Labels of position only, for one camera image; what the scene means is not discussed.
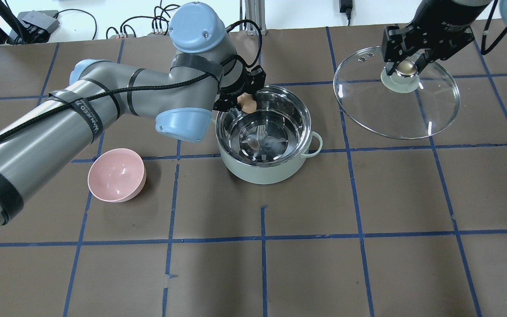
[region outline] pot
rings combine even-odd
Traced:
[[[307,158],[322,150],[322,137],[311,130],[306,105],[290,91],[265,85],[256,94],[257,110],[219,112],[217,143],[226,167],[254,184],[273,184],[292,176]],[[320,143],[309,153],[312,138]]]

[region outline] black pole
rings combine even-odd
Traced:
[[[0,0],[0,16],[9,24],[13,31],[20,36],[23,43],[30,43],[32,36],[25,26],[16,18],[13,12]]]

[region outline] pot handle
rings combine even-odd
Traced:
[[[314,152],[314,153],[310,153],[310,154],[302,153],[301,156],[304,158],[314,157],[314,156],[318,155],[318,153],[320,153],[320,151],[322,150],[322,137],[314,131],[312,131],[312,133],[310,134],[310,137],[317,138],[318,142],[320,143],[320,146],[318,146],[318,150],[316,150],[316,152]]]

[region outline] transparent lid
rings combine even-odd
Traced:
[[[418,57],[416,53],[407,60],[413,63]],[[425,138],[442,132],[455,120],[459,90],[445,68],[431,63],[412,78],[395,72],[392,80],[396,82],[389,84],[392,81],[384,72],[385,66],[380,46],[364,48],[340,64],[334,76],[334,92],[350,118],[394,139]]]

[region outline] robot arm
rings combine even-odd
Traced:
[[[153,118],[159,133],[199,142],[213,108],[227,111],[237,106],[235,99],[242,93],[263,87],[265,73],[259,66],[246,70],[223,22],[206,4],[181,6],[169,32],[177,48],[169,74],[84,60],[72,72],[70,86],[51,92],[44,103],[0,132],[44,116],[0,142],[0,225],[83,148],[98,142],[121,115]]]
[[[382,40],[386,74],[392,75],[401,62],[419,50],[419,74],[429,63],[447,60],[474,40],[470,24],[492,0],[423,0],[414,19],[404,28],[387,26]],[[507,25],[507,0],[500,10]]]

